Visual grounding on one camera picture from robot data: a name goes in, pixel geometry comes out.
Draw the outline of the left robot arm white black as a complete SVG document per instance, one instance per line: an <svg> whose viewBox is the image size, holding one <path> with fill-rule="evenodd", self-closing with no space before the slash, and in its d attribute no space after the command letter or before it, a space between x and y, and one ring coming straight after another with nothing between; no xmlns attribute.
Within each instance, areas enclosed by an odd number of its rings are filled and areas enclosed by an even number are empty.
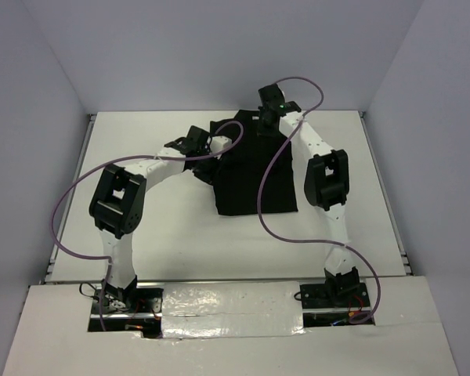
<svg viewBox="0 0 470 376"><path fill-rule="evenodd" d="M128 312L138 302L132 235L143 218L146 193L187 170L207 182L219 162L218 156L211 155L231 145L232 140L225 136L214 136L192 126L186 136L166 143L156 157L140 158L126 166L112 163L103 169L89 214L99 230L103 255L110 257L104 293L118 311Z"/></svg>

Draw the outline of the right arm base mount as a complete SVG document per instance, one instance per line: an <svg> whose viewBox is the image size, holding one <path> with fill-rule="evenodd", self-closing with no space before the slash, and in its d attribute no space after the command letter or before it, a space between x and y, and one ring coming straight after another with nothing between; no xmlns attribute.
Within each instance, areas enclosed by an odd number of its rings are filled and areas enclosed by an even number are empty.
<svg viewBox="0 0 470 376"><path fill-rule="evenodd" d="M354 292L333 293L325 282L300 284L293 299L307 313L355 313L371 307L366 284L361 283Z"/></svg>

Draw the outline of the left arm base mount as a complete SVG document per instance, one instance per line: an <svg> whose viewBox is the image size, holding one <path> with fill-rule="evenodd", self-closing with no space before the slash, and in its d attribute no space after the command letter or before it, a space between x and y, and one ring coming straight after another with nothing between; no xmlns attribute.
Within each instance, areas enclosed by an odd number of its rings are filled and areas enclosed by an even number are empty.
<svg viewBox="0 0 470 376"><path fill-rule="evenodd" d="M100 288L87 282L78 286L78 292L92 301L88 332L103 332L100 313L106 331L138 331L144 338L161 338L161 318L164 289L159 287L138 287L130 301L123 303L106 294L103 309L99 311Z"/></svg>

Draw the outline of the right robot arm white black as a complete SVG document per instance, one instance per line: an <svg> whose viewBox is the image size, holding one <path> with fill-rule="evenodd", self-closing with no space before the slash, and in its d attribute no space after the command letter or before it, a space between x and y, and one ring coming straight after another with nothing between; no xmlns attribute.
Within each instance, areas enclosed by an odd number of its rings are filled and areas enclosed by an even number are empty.
<svg viewBox="0 0 470 376"><path fill-rule="evenodd" d="M272 237L294 244L312 243L311 240L286 239L275 234L265 223L262 213L262 194L266 179L277 159L290 144L302 152L306 162L303 190L307 202L324 217L330 240L318 240L330 246L324 262L324 293L309 298L343 306L360 286L359 271L355 266L345 224L345 204L349 193L349 157L344 150L336 150L309 125L307 112L294 101L288 102L277 83L258 91L261 101L258 134L261 136L285 136L283 144L263 173L256 208L263 229Z"/></svg>

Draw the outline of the black long sleeve shirt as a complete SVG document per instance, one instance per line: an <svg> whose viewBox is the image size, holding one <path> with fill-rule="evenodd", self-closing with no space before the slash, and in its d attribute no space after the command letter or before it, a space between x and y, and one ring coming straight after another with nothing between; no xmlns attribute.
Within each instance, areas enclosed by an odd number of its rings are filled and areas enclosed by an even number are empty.
<svg viewBox="0 0 470 376"><path fill-rule="evenodd" d="M242 216L257 213L257 196L264 172L287 139L283 135L257 134L259 113L239 110L233 117L244 126L242 140L220 158L212 178L215 206L219 215ZM262 192L262 213L296 212L291 145L286 145L269 172Z"/></svg>

